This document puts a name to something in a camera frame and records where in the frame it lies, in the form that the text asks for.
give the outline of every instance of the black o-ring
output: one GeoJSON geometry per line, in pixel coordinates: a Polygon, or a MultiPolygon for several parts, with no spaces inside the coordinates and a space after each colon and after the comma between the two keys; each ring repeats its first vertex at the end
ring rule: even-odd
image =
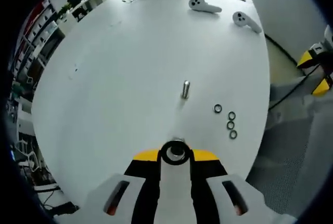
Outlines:
{"type": "Polygon", "coordinates": [[[160,152],[161,152],[161,156],[162,156],[163,160],[166,163],[168,163],[170,165],[181,165],[183,163],[186,163],[186,161],[189,159],[191,150],[184,142],[173,140],[173,141],[169,141],[165,145],[163,145],[160,152]],[[171,160],[167,155],[167,151],[171,147],[175,147],[175,148],[184,150],[184,157],[178,161],[171,160]]]}
{"type": "Polygon", "coordinates": [[[228,113],[228,118],[229,118],[229,120],[235,120],[235,118],[236,118],[236,113],[235,112],[233,112],[233,111],[230,111],[229,113],[228,113]]]}
{"type": "Polygon", "coordinates": [[[231,129],[234,129],[234,128],[235,128],[235,123],[233,121],[229,121],[227,123],[227,129],[231,130],[231,129]]]}
{"type": "Polygon", "coordinates": [[[230,137],[230,139],[236,139],[236,137],[237,137],[237,131],[235,131],[234,129],[232,129],[230,131],[229,137],[230,137]]]}
{"type": "Polygon", "coordinates": [[[220,113],[222,111],[222,105],[220,105],[219,103],[214,105],[213,110],[215,113],[220,113]]]}

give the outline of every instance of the metal rod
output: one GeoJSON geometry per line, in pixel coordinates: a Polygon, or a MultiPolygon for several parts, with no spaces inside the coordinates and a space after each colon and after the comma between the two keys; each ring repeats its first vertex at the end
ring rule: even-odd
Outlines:
{"type": "Polygon", "coordinates": [[[188,80],[185,80],[184,84],[183,84],[183,92],[182,92],[182,98],[183,99],[188,98],[189,86],[190,86],[190,82],[188,80]]]}

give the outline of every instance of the round table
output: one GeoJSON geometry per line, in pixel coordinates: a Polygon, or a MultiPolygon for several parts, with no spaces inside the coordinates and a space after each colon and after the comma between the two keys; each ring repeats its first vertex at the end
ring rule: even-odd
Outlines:
{"type": "Polygon", "coordinates": [[[107,0],[65,37],[35,92],[32,117],[45,162],[64,193],[83,205],[88,192],[133,156],[173,137],[216,154],[246,178],[264,132],[270,74],[264,33],[233,24],[252,2],[107,0]],[[190,81],[189,98],[181,98],[190,81]],[[220,114],[213,111],[221,104],[220,114]],[[227,114],[236,113],[235,140],[227,114]]]}

